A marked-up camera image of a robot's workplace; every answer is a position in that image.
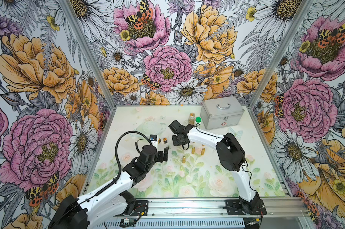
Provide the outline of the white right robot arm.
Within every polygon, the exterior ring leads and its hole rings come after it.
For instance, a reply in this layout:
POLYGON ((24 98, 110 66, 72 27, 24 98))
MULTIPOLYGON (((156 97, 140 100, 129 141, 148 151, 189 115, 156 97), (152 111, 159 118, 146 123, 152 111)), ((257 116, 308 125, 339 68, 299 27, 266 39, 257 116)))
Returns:
POLYGON ((245 151, 232 133, 218 135, 191 124, 183 126, 177 120, 169 125, 169 129, 173 132, 172 143, 176 147, 199 143, 215 149, 221 165, 233 173, 239 191, 240 210, 251 215, 262 213, 259 193, 251 187, 251 174, 244 169, 245 151))

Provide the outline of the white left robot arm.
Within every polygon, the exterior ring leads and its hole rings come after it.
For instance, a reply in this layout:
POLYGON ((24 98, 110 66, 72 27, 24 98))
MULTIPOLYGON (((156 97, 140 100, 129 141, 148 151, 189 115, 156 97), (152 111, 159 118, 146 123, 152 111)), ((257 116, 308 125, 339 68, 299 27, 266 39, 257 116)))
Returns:
POLYGON ((129 215, 136 199, 129 190, 145 179, 152 167, 168 160, 168 148, 143 146, 140 155, 127 164, 121 174, 90 193, 66 197, 49 224, 50 229, 92 229, 109 217, 129 215))

